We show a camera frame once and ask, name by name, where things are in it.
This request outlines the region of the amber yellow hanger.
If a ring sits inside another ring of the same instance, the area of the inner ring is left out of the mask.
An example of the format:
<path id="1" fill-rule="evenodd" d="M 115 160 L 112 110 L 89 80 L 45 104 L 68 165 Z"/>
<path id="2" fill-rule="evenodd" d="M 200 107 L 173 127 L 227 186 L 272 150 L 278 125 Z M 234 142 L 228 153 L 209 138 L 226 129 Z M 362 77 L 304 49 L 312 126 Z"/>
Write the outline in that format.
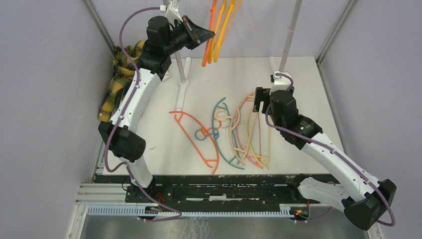
<path id="1" fill-rule="evenodd" d="M 209 30 L 215 33 L 215 36 L 207 41 L 206 50 L 204 53 L 202 66 L 216 62 L 218 59 L 218 53 L 222 43 L 222 35 L 226 27 L 226 17 L 228 10 L 230 9 L 228 1 L 223 0 L 221 6 L 217 10 L 217 0 L 212 1 L 210 8 L 210 23 Z"/>

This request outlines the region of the teal hanger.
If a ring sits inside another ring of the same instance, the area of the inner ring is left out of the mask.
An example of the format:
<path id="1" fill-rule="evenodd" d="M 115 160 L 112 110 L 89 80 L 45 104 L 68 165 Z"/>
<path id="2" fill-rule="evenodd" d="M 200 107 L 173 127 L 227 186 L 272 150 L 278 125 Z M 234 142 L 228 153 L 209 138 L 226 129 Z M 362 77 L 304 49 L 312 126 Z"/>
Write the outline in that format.
<path id="1" fill-rule="evenodd" d="M 223 97 L 222 99 L 218 101 L 218 103 L 215 105 L 212 111 L 213 114 L 216 113 L 217 110 L 224 110 L 230 116 L 230 112 L 229 112 L 227 104 L 225 103 L 225 100 L 226 100 L 226 97 Z M 244 170 L 244 167 L 240 166 L 240 161 L 239 160 L 235 161 L 236 156 L 233 156 L 232 158 L 228 159 L 222 153 L 220 146 L 218 144 L 218 140 L 221 138 L 221 136 L 220 136 L 219 129 L 215 127 L 214 120 L 212 120 L 211 127 L 209 129 L 205 129 L 205 130 L 197 129 L 194 134 L 195 139 L 199 141 L 204 141 L 207 136 L 211 136 L 211 138 L 214 140 L 214 143 L 216 145 L 219 155 L 228 165 L 236 169 Z"/>

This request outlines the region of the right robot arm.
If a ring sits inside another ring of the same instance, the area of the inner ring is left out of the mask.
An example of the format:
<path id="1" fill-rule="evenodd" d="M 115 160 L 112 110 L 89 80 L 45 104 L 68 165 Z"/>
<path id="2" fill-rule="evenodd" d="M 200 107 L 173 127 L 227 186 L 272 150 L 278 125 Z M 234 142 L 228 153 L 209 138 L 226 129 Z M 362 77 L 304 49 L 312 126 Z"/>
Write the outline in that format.
<path id="1" fill-rule="evenodd" d="M 299 175 L 287 190 L 293 203 L 315 200 L 344 213 L 361 230 L 375 223 L 396 225 L 391 204 L 397 186 L 390 180 L 379 180 L 341 151 L 311 118 L 299 113 L 294 90 L 271 91 L 257 87 L 254 112 L 265 115 L 266 124 L 277 130 L 284 140 L 316 160 L 340 183 L 335 186 Z"/>

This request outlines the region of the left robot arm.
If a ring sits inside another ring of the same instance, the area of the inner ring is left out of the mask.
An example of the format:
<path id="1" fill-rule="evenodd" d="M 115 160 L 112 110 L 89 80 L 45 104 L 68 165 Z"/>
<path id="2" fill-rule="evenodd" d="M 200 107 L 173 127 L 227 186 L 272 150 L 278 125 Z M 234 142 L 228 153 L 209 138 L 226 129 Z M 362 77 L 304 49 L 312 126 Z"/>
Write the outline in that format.
<path id="1" fill-rule="evenodd" d="M 100 135 L 106 144 L 105 166 L 108 153 L 119 158 L 133 184 L 139 186 L 137 195 L 149 203 L 157 190 L 150 183 L 153 175 L 144 159 L 146 141 L 137 135 L 140 118 L 155 89 L 172 64 L 170 56 L 182 48 L 193 50 L 215 36 L 215 32 L 194 24 L 186 15 L 170 23 L 164 16 L 148 21 L 147 40 L 135 64 L 135 75 L 122 103 L 107 122 L 99 124 Z"/>

